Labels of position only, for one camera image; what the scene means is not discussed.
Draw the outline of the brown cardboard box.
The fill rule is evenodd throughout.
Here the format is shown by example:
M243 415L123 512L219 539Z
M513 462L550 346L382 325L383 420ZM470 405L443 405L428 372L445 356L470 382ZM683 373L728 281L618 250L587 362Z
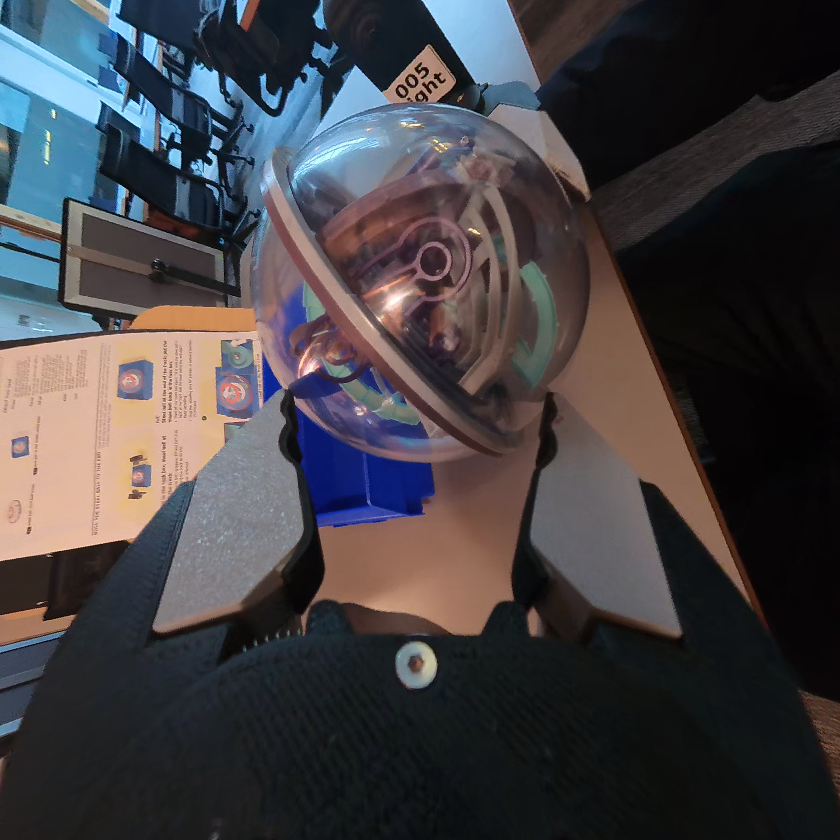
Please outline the brown cardboard box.
M142 311L131 324L133 331L252 332L253 309L159 306Z

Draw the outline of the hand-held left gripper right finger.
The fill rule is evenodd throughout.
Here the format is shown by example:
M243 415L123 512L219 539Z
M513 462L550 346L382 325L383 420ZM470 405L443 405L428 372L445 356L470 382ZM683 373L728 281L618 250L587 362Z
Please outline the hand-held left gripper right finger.
M637 473L563 397L548 394L511 569L542 630L586 639L600 623L680 639Z

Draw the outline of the black picture frame back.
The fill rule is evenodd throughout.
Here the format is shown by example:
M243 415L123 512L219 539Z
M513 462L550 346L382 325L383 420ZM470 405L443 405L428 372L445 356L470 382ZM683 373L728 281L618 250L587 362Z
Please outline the black picture frame back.
M66 197L62 203L57 297L66 309L134 319L171 307L240 308L235 259Z

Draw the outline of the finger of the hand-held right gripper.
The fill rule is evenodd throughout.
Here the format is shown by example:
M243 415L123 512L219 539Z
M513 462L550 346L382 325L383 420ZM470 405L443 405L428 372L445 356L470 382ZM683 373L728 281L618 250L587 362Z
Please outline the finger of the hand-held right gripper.
M568 188L576 201L590 201L590 187L568 142L541 110L537 95L523 81L485 88L485 116L524 142Z

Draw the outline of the clear plastic maze ball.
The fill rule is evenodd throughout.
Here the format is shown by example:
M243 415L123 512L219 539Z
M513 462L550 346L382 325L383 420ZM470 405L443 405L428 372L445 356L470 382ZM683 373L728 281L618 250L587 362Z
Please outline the clear plastic maze ball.
M576 200L519 137L441 104L360 112L260 177L251 296L305 415L371 455L518 449L579 345L591 281Z

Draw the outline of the blue plastic bin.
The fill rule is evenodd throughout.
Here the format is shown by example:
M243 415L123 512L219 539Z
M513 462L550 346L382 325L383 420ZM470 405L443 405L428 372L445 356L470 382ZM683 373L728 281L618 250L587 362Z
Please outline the blue plastic bin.
M309 419L303 397L338 386L312 373L291 388L301 467L318 525L345 527L422 516L435 493L432 466L377 457L353 448Z

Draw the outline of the black flat box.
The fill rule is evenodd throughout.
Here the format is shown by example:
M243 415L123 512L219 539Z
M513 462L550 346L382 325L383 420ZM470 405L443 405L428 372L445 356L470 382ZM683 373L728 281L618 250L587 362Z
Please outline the black flat box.
M43 621L78 613L130 541L105 542L1 562L1 615L41 610Z

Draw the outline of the black office chair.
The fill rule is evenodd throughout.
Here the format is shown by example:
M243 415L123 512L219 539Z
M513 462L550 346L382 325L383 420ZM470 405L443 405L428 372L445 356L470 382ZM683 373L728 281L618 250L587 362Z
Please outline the black office chair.
M243 118L242 102L234 102L234 113L228 117L194 91L176 85L124 37L116 35L114 44L116 72L176 126L188 144L209 147L213 137L235 143L243 131L255 131L254 125Z
M297 81L307 70L322 78L320 117L343 86L353 62L338 47L315 15L318 1L211 2L192 41L197 60L217 73L226 103L240 107L228 91L232 81L270 117L281 115Z
M168 218L225 237L250 215L244 198L163 161L120 128L109 124L102 135L99 172Z

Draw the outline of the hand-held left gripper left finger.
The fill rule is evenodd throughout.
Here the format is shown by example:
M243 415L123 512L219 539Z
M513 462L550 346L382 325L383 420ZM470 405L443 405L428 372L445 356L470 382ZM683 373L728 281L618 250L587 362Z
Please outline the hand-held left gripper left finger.
M152 628L293 632L325 572L293 394L274 394L198 472Z

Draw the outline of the printed instruction sheet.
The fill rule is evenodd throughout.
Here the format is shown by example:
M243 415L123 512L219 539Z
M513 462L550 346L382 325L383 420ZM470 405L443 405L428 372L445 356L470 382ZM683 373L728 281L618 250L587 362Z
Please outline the printed instruction sheet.
M2 560L134 539L258 412L262 354L255 331L2 349Z

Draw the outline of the person's left hand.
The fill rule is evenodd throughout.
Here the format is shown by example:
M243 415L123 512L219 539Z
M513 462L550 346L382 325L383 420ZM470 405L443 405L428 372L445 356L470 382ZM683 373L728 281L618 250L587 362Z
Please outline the person's left hand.
M339 606L352 632L357 635L450 636L452 634L435 622L414 614L374 610L353 603L343 603Z

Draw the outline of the person's right forearm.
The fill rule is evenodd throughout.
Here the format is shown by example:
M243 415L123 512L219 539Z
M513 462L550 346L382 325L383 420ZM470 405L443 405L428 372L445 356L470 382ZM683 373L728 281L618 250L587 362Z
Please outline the person's right forearm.
M537 92L595 190L753 98L779 102L839 67L838 1L646 1Z

